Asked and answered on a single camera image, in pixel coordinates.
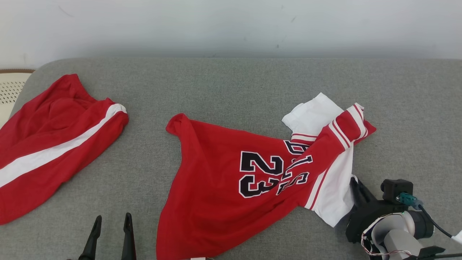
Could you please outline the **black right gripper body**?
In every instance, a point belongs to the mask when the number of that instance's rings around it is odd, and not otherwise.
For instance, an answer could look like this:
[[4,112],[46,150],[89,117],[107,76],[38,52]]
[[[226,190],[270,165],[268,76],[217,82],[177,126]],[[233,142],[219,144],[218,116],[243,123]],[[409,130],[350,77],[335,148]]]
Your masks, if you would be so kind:
[[356,209],[351,214],[348,226],[345,230],[346,238],[350,243],[360,242],[361,234],[368,226],[370,226],[376,219],[392,214],[403,212],[407,210],[404,204],[392,204],[384,200],[366,203]]

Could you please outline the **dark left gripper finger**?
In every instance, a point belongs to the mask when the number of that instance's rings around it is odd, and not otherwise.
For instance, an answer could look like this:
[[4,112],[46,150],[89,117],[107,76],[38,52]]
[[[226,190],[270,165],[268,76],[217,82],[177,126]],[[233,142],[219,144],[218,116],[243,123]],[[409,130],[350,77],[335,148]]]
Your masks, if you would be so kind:
[[123,250],[122,250],[122,260],[137,260],[136,248],[134,243],[134,230],[132,223],[132,215],[127,212],[124,220],[123,231],[125,234]]
[[97,240],[100,237],[101,227],[102,227],[102,216],[98,215],[91,229],[91,232],[87,239],[84,250],[82,254],[79,256],[79,260],[95,260]]

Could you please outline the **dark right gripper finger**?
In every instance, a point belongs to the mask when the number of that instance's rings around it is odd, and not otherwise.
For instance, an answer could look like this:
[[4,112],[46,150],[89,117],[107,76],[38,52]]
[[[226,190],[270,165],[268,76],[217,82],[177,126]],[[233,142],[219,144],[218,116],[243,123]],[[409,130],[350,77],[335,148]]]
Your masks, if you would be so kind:
[[368,205],[369,203],[376,202],[376,197],[356,176],[351,177],[350,187],[354,206],[356,208],[361,208]]

